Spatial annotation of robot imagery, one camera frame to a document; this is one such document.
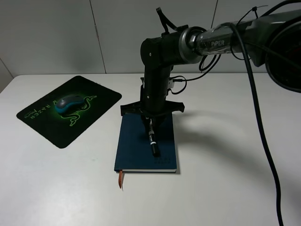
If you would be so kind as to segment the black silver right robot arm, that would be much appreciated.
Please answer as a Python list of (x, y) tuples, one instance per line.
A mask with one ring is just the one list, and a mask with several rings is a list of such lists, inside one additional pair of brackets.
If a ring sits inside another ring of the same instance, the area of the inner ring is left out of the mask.
[(140, 100), (121, 106), (121, 114), (138, 114), (145, 125), (153, 119), (158, 127), (168, 114), (184, 111), (183, 103), (166, 99), (173, 67), (232, 53), (247, 55), (255, 66), (264, 65), (276, 84), (300, 92), (301, 12), (269, 10), (254, 20), (227, 22), (210, 30), (184, 25), (145, 39), (140, 48), (144, 64)]

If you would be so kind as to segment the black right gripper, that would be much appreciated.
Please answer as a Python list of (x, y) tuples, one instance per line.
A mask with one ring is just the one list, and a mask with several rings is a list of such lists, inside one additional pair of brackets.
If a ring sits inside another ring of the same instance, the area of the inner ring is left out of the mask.
[(145, 67), (140, 100), (120, 107), (121, 116), (137, 114), (142, 118), (145, 133), (149, 133), (150, 122), (156, 134), (165, 118), (173, 112), (184, 112), (182, 102), (167, 101), (167, 85), (172, 66), (150, 69)]

